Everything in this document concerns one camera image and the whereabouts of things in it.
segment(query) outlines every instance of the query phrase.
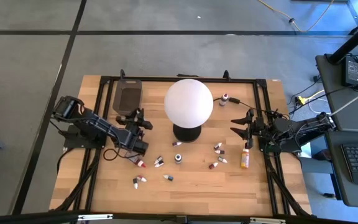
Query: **yellow cable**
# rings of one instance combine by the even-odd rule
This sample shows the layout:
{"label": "yellow cable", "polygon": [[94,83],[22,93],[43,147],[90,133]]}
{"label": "yellow cable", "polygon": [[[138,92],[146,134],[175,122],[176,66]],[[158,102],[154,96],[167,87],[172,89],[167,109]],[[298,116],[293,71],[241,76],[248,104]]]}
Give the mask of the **yellow cable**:
{"label": "yellow cable", "polygon": [[308,100],[308,99],[310,99],[310,98],[313,98],[313,97],[317,96],[318,94],[322,93],[323,91],[324,91],[324,90],[320,90],[320,91],[318,91],[317,93],[313,94],[312,96],[307,97],[307,98],[306,98],[306,100]]}
{"label": "yellow cable", "polygon": [[[327,10],[329,9],[329,7],[331,7],[331,5],[334,3],[335,0],[331,0],[331,2],[329,3],[328,7],[326,8],[326,10],[322,13],[322,15],[318,18],[318,20],[307,30],[301,30],[298,25],[295,23],[295,21],[293,21],[293,25],[298,29],[299,32],[309,32],[309,30],[311,30],[315,25],[317,25],[317,23],[320,21],[321,18],[323,18],[324,14],[327,12]],[[258,2],[262,3],[263,5],[265,5],[266,7],[268,7],[269,9],[281,13],[284,16],[288,17],[289,19],[292,19],[292,17],[290,17],[288,14],[285,14],[284,12],[277,10],[275,8],[273,8],[272,6],[269,6],[268,4],[266,4],[265,2],[263,2],[262,0],[258,0]]]}
{"label": "yellow cable", "polygon": [[309,96],[309,97],[307,97],[307,98],[304,98],[304,97],[302,97],[302,96],[298,96],[297,98],[298,98],[298,101],[299,101],[299,103],[300,103],[301,105],[305,105],[308,100],[314,98],[315,96],[317,96],[318,94],[320,94],[320,93],[322,93],[322,92],[324,92],[324,90],[320,90],[320,91],[318,91],[317,93],[315,93],[315,94],[313,94],[313,95],[311,95],[311,96]]}

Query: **desk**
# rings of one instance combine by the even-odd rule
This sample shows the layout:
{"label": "desk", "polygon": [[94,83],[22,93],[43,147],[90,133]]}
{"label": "desk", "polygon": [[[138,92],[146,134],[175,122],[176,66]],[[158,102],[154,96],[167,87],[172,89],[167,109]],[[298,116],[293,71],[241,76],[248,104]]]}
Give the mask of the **desk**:
{"label": "desk", "polygon": [[[92,108],[95,104],[100,76],[86,75],[83,78],[79,99],[85,106]],[[92,212],[110,213],[148,213],[148,214],[187,214],[187,215],[241,215],[272,216],[269,190],[263,154],[259,152],[257,139],[250,150],[250,168],[241,169],[240,159],[244,142],[232,132],[230,127],[244,128],[230,122],[230,119],[245,116],[247,107],[227,103],[220,107],[214,102],[214,110],[209,120],[203,124],[200,137],[193,143],[172,147],[176,141],[172,133],[172,123],[164,112],[164,96],[172,82],[142,82],[143,94],[141,107],[145,117],[154,128],[145,131],[144,141],[149,149],[144,157],[147,168],[134,166],[126,159],[109,162],[100,160],[94,189]],[[250,106],[255,106],[253,87],[243,83],[205,83],[214,98],[223,93],[240,99]],[[278,108],[288,113],[279,80],[267,82],[272,109]],[[104,91],[101,105],[106,99]],[[109,110],[108,121],[116,124],[117,113]],[[224,157],[228,164],[220,163],[215,169],[208,166],[217,161],[218,155],[213,146],[223,142],[226,150]],[[112,147],[108,139],[107,148]],[[174,163],[174,155],[183,156],[182,163]],[[67,154],[60,165],[50,208],[59,206],[73,190],[78,181],[83,149],[74,149]],[[165,165],[154,168],[154,160],[163,156]],[[304,210],[311,213],[309,200],[299,161],[291,154],[281,155],[285,182],[290,192]],[[170,174],[174,181],[169,182],[162,176]],[[143,175],[146,183],[139,183],[135,190],[132,179]],[[80,208],[84,207],[87,186],[83,191]],[[282,213],[280,191],[275,188],[278,209]]]}
{"label": "desk", "polygon": [[331,131],[326,133],[326,139],[333,159],[335,176],[343,202],[348,206],[358,207],[358,185],[351,181],[341,149],[341,144],[354,144],[358,142],[358,133]]}
{"label": "desk", "polygon": [[[316,62],[326,93],[343,87],[342,65],[331,65],[324,55],[316,56]],[[331,111],[336,111],[356,96],[358,92],[347,89],[328,95],[327,100]],[[340,131],[358,132],[358,100],[335,114],[333,120]]]}

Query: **white sphere lamp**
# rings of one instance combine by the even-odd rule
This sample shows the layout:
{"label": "white sphere lamp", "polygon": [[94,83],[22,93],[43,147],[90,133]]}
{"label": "white sphere lamp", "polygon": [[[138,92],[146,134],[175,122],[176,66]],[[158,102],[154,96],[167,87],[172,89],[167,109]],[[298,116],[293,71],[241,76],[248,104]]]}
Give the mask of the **white sphere lamp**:
{"label": "white sphere lamp", "polygon": [[208,87],[194,79],[174,83],[164,100],[165,112],[173,123],[173,133],[181,142],[192,142],[201,125],[211,116],[214,100]]}

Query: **small bottle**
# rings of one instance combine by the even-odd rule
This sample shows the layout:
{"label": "small bottle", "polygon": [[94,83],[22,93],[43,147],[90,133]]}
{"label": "small bottle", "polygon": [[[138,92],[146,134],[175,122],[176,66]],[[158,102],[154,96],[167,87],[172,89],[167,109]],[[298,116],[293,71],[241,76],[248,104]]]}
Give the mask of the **small bottle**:
{"label": "small bottle", "polygon": [[173,181],[173,177],[170,175],[163,175],[163,177],[169,181]]}
{"label": "small bottle", "polygon": [[227,93],[223,94],[221,100],[219,101],[219,105],[226,105],[227,100],[229,99],[229,95]]}
{"label": "small bottle", "polygon": [[172,143],[172,146],[175,147],[175,146],[180,146],[181,145],[181,142],[173,142]]}
{"label": "small bottle", "polygon": [[131,157],[131,158],[128,158],[128,159],[131,162],[133,162],[135,165],[139,166],[139,167],[146,167],[146,165],[144,164],[142,159],[140,159],[139,157]]}
{"label": "small bottle", "polygon": [[160,166],[162,166],[162,165],[164,165],[164,161],[158,162],[158,164],[154,165],[154,167],[160,167]]}
{"label": "small bottle", "polygon": [[175,155],[175,162],[176,162],[177,164],[180,164],[180,163],[181,163],[181,155],[180,155],[180,154],[176,154],[176,155]]}
{"label": "small bottle", "polygon": [[144,178],[144,176],[142,176],[142,175],[138,175],[138,176],[136,177],[136,179],[137,179],[137,180],[140,180],[140,181],[142,181],[142,182],[147,182],[146,178]]}
{"label": "small bottle", "polygon": [[215,150],[216,154],[224,154],[224,150]]}
{"label": "small bottle", "polygon": [[221,156],[218,157],[218,160],[223,162],[223,163],[227,163],[227,160]]}
{"label": "small bottle", "polygon": [[212,163],[211,165],[209,165],[209,169],[214,169],[216,166],[218,165],[218,163],[217,162],[214,162],[214,163]]}
{"label": "small bottle", "polygon": [[241,154],[241,168],[249,167],[249,150],[243,149]]}
{"label": "small bottle", "polygon": [[159,156],[155,161],[154,161],[154,165],[158,164],[158,162],[160,162],[162,160],[162,156]]}
{"label": "small bottle", "polygon": [[222,143],[219,142],[219,143],[217,143],[217,144],[214,146],[214,149],[217,150],[217,149],[219,149],[219,147],[221,147],[221,146],[222,146]]}
{"label": "small bottle", "polygon": [[134,178],[133,180],[132,180],[132,182],[134,183],[134,187],[135,187],[135,189],[137,189],[137,179],[136,178]]}

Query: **orange bottle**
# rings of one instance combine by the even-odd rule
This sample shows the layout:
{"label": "orange bottle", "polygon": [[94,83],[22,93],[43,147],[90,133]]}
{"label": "orange bottle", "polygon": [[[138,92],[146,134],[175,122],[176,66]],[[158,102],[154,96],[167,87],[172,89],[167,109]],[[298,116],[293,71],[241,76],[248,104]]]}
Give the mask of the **orange bottle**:
{"label": "orange bottle", "polygon": [[243,149],[241,153],[241,168],[249,167],[249,150]]}

